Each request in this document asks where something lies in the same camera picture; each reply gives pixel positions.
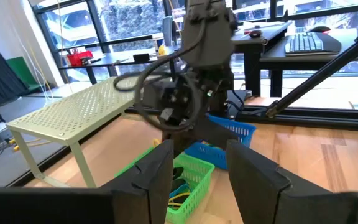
perforated metal table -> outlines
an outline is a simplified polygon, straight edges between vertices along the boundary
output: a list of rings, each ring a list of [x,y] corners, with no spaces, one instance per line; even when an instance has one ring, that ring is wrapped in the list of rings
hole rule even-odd
[[[22,133],[70,146],[86,185],[96,187],[78,141],[116,115],[124,114],[124,110],[134,104],[134,94],[119,93],[113,87],[114,79],[109,78],[7,124],[35,178],[53,186],[68,187],[41,173]],[[123,80],[119,86],[133,86],[135,81],[136,78]]]

plastic basket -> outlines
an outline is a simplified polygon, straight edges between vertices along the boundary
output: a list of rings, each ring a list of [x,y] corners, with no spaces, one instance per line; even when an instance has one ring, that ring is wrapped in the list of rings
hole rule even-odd
[[[174,224],[183,224],[208,192],[215,166],[186,154],[176,157],[173,166],[184,168],[181,177],[187,181],[193,191],[178,210],[168,207],[165,219]]]
[[[217,118],[215,116],[209,116],[209,120],[234,131],[239,136],[239,142],[247,147],[250,146],[252,134],[256,130],[254,125],[238,123],[228,119]],[[210,162],[221,169],[227,170],[226,152],[218,147],[196,142],[186,149],[185,153],[189,156]]]

